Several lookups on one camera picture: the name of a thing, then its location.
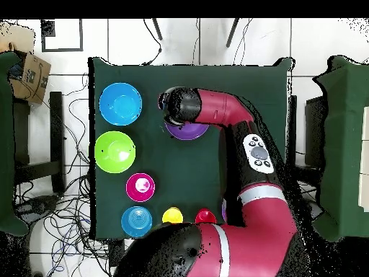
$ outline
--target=bowl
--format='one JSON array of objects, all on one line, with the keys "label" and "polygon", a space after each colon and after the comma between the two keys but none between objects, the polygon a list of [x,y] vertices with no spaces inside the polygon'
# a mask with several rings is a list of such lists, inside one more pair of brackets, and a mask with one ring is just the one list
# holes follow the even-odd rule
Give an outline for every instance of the bowl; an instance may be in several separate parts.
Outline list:
[{"label": "bowl", "polygon": [[150,175],[135,173],[128,179],[125,191],[130,199],[136,202],[145,202],[154,195],[155,183]]},{"label": "bowl", "polygon": [[132,85],[114,83],[102,92],[99,109],[107,122],[115,126],[127,126],[141,114],[141,95]]},{"label": "bowl", "polygon": [[173,126],[164,122],[166,129],[179,140],[193,140],[199,138],[207,131],[209,125],[202,123],[186,123],[183,126]]},{"label": "bowl", "polygon": [[135,160],[135,144],[124,133],[108,131],[96,140],[95,160],[105,172],[121,173]]},{"label": "bowl", "polygon": [[197,216],[195,218],[195,223],[216,223],[216,217],[214,214],[207,208],[202,208],[197,213]]},{"label": "bowl", "polygon": [[163,213],[163,217],[161,220],[163,221],[163,223],[165,222],[170,222],[173,224],[182,223],[183,215],[182,212],[177,207],[171,207]]},{"label": "bowl", "polygon": [[123,230],[131,237],[139,238],[147,234],[153,225],[153,218],[146,208],[134,206],[127,209],[121,220]]}]

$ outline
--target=red cup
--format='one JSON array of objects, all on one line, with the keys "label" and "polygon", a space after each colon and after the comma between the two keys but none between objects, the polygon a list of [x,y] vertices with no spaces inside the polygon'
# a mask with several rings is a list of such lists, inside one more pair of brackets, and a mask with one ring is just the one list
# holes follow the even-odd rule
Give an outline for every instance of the red cup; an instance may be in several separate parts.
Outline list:
[{"label": "red cup", "polygon": [[216,217],[214,214],[207,208],[202,208],[197,213],[195,223],[216,223]]}]

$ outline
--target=purple bowl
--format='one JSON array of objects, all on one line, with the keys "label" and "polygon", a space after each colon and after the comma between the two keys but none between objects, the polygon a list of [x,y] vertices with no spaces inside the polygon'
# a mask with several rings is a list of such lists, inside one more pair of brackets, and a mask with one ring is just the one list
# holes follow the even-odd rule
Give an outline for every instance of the purple bowl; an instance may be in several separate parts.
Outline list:
[{"label": "purple bowl", "polygon": [[206,132],[209,125],[201,123],[186,123],[184,126],[172,126],[166,122],[165,127],[175,138],[180,140],[193,140]]}]

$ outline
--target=white label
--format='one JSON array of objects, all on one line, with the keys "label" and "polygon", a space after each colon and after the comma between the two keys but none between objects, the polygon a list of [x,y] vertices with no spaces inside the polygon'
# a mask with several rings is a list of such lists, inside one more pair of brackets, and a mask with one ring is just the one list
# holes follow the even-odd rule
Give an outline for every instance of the white label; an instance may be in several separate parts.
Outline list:
[{"label": "white label", "polygon": [[[253,148],[261,146],[267,152],[267,158],[265,160],[256,159],[251,155]],[[271,174],[274,172],[272,161],[270,160],[269,152],[263,142],[262,138],[256,134],[249,134],[244,138],[244,149],[246,152],[247,160],[249,161],[250,167],[258,172]]]}]

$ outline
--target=dark green table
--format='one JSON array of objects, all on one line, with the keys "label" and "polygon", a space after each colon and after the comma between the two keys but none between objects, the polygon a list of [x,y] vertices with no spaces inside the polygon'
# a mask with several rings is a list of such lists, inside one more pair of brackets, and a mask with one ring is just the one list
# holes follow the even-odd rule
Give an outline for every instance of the dark green table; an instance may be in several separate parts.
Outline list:
[{"label": "dark green table", "polygon": [[[136,146],[135,162],[124,173],[109,174],[95,166],[96,208],[92,207],[92,216],[96,213],[95,238],[128,238],[120,220],[123,212],[135,205],[142,205],[151,212],[153,226],[161,223],[162,214],[170,206],[181,209],[185,221],[194,221],[198,210],[207,207],[218,222],[223,222],[218,164],[219,130],[209,127],[203,136],[194,141],[171,138],[157,106],[158,95],[170,87],[186,86],[243,96],[261,113],[284,157],[286,83],[291,64],[291,59],[284,58],[274,66],[264,67],[112,66],[99,58],[90,58],[89,73],[93,77],[89,86],[94,88],[94,93],[90,92],[94,94],[94,139],[107,131],[121,131],[128,134]],[[99,97],[103,89],[115,82],[133,85],[142,96],[142,113],[129,126],[113,126],[99,112]],[[154,196],[141,204],[129,199],[125,193],[127,179],[136,172],[148,173],[156,183]]]}]

